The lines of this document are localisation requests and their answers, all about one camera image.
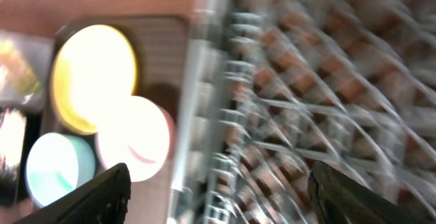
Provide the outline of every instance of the dark tray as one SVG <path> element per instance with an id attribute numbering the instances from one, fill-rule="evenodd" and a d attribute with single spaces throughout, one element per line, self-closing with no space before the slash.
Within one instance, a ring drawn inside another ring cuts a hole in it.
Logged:
<path id="1" fill-rule="evenodd" d="M 134 95 L 146 97 L 167 110 L 177 125 L 178 100 L 185 71 L 185 52 L 188 40 L 187 23 L 173 16 L 98 17 L 79 20 L 65 25 L 58 32 L 53 59 L 69 37 L 84 27 L 96 24 L 115 27 L 129 38 L 136 52 L 139 65 L 138 83 Z M 55 116 L 50 99 L 47 97 L 42 114 L 40 133 L 44 135 L 49 132 L 80 136 L 94 148 L 94 135 L 77 135 L 66 129 Z M 103 169 L 99 164 L 97 156 L 95 156 L 95 160 L 97 163 L 96 172 L 99 174 Z M 162 170 L 170 171 L 171 167 L 165 167 Z M 165 188 L 165 193 L 159 193 L 159 197 L 165 196 L 162 200 L 165 202 L 168 200 L 170 175 L 170 172 L 159 173 L 158 176 L 147 180 L 149 185 L 168 185 Z M 165 208 L 166 204 L 162 203 L 161 207 Z"/>

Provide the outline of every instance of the plastic bag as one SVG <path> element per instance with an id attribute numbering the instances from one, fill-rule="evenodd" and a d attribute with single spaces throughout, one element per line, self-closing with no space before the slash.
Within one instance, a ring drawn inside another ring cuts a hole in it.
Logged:
<path id="1" fill-rule="evenodd" d="M 51 39 L 0 31 L 0 106 L 43 108 L 53 44 Z"/>

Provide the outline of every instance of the metal dish rack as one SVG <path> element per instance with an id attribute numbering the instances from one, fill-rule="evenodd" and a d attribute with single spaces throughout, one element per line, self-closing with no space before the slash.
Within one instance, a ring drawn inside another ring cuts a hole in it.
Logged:
<path id="1" fill-rule="evenodd" d="M 422 218 L 436 220 L 433 166 L 406 163 L 419 155 L 433 161 L 430 165 L 436 160 L 436 135 L 429 129 L 433 111 L 386 98 L 341 50 L 341 63 L 382 111 L 342 102 L 331 82 L 315 72 L 316 85 L 330 104 L 308 102 L 320 99 L 314 94 L 297 98 L 283 80 L 301 70 L 278 74 L 267 56 L 277 51 L 301 55 L 300 50 L 270 27 L 277 19 L 267 17 L 272 15 L 267 0 L 254 0 L 253 5 L 241 1 L 200 0 L 197 7 L 169 223 L 317 223 L 306 190 L 315 160 Z M 261 39 L 268 31 L 288 47 L 275 44 L 268 50 Z M 436 104 L 435 92 L 414 78 L 397 61 L 400 57 L 392 56 L 411 84 L 406 92 L 418 89 Z M 270 78 L 261 87 L 260 72 Z M 406 153 L 408 141 L 420 148 L 417 155 Z"/>

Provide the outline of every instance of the wire basket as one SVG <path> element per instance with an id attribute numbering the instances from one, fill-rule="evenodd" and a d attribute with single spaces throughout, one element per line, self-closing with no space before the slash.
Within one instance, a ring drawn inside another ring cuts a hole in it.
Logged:
<path id="1" fill-rule="evenodd" d="M 170 216 L 317 223 L 307 177 L 314 161 L 324 161 L 435 221 L 436 37 L 429 24 L 436 11 L 428 0 L 232 3 L 227 18 L 207 24 L 223 40 L 203 39 L 221 53 L 213 99 L 223 100 L 205 116 L 213 133 L 200 140 L 201 157 L 190 157 L 203 173 L 173 184 L 182 197 Z M 227 27 L 211 27 L 217 22 Z"/>

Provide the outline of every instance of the wooden table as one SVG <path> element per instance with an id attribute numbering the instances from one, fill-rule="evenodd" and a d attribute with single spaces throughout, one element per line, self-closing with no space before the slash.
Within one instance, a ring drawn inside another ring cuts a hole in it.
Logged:
<path id="1" fill-rule="evenodd" d="M 193 0 L 0 0 L 0 29 L 53 37 L 83 16 L 176 14 L 189 17 Z"/>

